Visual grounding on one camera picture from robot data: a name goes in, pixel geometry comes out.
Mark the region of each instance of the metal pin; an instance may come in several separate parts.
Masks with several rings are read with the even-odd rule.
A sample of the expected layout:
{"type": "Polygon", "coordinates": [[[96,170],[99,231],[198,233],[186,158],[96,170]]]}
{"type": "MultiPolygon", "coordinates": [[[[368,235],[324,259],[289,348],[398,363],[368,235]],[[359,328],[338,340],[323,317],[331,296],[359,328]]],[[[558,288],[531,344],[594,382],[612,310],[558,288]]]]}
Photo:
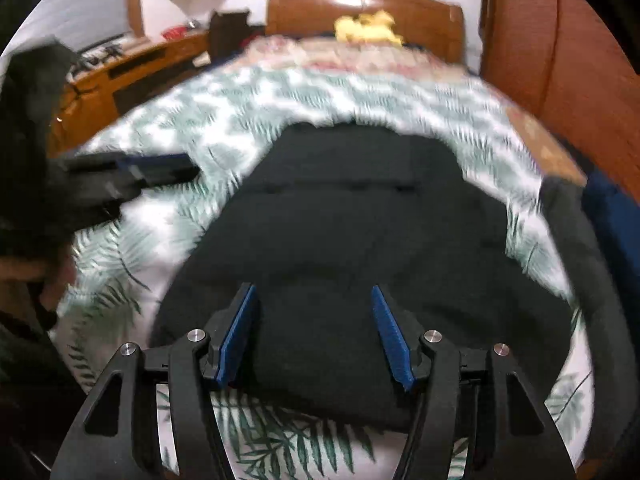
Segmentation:
{"type": "Polygon", "coordinates": [[[192,343],[197,343],[198,341],[202,341],[204,336],[206,336],[204,330],[194,328],[187,334],[187,339],[192,343]]]}
{"type": "Polygon", "coordinates": [[[511,352],[511,349],[504,343],[496,343],[494,345],[494,352],[497,353],[499,356],[504,357],[505,355],[509,355],[509,352],[511,352]]]}
{"type": "Polygon", "coordinates": [[[424,333],[424,338],[429,343],[439,343],[442,341],[442,334],[437,330],[427,330],[427,332],[424,333]]]}
{"type": "Polygon", "coordinates": [[[135,343],[124,343],[124,345],[120,347],[120,353],[122,355],[131,355],[136,351],[136,348],[135,343]]]}

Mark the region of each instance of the yellow plush toy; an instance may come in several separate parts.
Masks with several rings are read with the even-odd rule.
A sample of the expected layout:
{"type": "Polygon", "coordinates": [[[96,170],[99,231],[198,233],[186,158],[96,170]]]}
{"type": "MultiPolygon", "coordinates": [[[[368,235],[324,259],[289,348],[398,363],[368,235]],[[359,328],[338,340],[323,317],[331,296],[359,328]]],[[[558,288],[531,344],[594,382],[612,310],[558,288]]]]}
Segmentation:
{"type": "Polygon", "coordinates": [[[341,16],[335,20],[335,39],[343,43],[382,43],[402,46],[402,36],[396,36],[391,27],[395,20],[388,12],[379,10],[374,15],[361,14],[357,20],[341,16]]]}

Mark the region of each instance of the wooden headboard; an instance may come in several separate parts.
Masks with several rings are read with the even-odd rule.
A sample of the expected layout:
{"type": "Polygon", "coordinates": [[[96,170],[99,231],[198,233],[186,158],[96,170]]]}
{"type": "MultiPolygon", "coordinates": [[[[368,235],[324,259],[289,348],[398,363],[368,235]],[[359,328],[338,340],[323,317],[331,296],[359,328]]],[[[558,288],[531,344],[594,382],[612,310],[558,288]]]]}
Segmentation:
{"type": "Polygon", "coordinates": [[[267,34],[311,36],[334,30],[340,16],[384,9],[396,19],[394,32],[439,58],[462,62],[465,23],[462,8],[437,0],[269,0],[267,34]]]}

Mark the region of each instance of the green leaf pattern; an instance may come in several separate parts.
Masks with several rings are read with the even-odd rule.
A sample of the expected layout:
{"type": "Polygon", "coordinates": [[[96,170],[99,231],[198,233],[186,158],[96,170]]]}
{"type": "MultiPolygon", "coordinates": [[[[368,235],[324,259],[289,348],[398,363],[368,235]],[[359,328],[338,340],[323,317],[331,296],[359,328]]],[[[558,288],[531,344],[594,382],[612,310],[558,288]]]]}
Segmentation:
{"type": "Polygon", "coordinates": [[[467,448],[468,441],[466,438],[462,438],[453,445],[453,458],[449,466],[449,477],[447,480],[462,480],[463,474],[465,473],[467,448]]]}
{"type": "MultiPolygon", "coordinates": [[[[378,124],[399,134],[443,140],[455,152],[465,179],[506,205],[506,254],[577,309],[540,212],[542,176],[500,100],[478,78],[420,82],[395,75],[255,66],[213,71],[132,110],[81,150],[187,152],[202,169],[194,182],[145,190],[122,207],[118,221],[76,235],[78,280],[60,305],[61,320],[52,336],[85,389],[119,345],[127,340],[146,344],[178,266],[282,129],[300,121],[378,124]]],[[[574,326],[572,353],[587,355],[578,317],[574,326]]],[[[585,383],[580,394],[569,398],[567,377],[578,384],[589,373],[588,359],[568,359],[548,401],[552,411],[567,399],[564,411],[552,412],[570,446],[581,446],[577,435],[588,427],[593,392],[585,383]]],[[[168,402],[161,400],[159,422],[170,428],[168,402]]],[[[372,478],[379,446],[384,448],[389,436],[263,406],[235,392],[214,394],[212,402],[236,458],[238,478],[372,478]]],[[[170,436],[163,446],[170,454],[167,467],[175,468],[170,436]]],[[[459,473],[454,469],[451,478],[459,473]]]]}

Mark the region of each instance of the blue gripper pad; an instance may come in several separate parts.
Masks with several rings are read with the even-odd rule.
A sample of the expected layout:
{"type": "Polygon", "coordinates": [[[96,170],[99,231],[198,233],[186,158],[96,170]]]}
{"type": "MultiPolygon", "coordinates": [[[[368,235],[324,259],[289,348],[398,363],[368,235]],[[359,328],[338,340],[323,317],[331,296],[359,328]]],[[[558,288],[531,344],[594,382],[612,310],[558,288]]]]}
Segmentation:
{"type": "Polygon", "coordinates": [[[252,285],[247,291],[220,349],[220,364],[216,374],[216,382],[221,388],[236,378],[257,303],[255,285],[252,285]]]}
{"type": "Polygon", "coordinates": [[[411,360],[409,347],[402,337],[402,332],[389,309],[384,294],[379,286],[371,291],[373,316],[376,319],[378,333],[385,349],[386,360],[391,368],[391,373],[396,381],[409,391],[415,383],[414,374],[411,372],[411,360]]]}

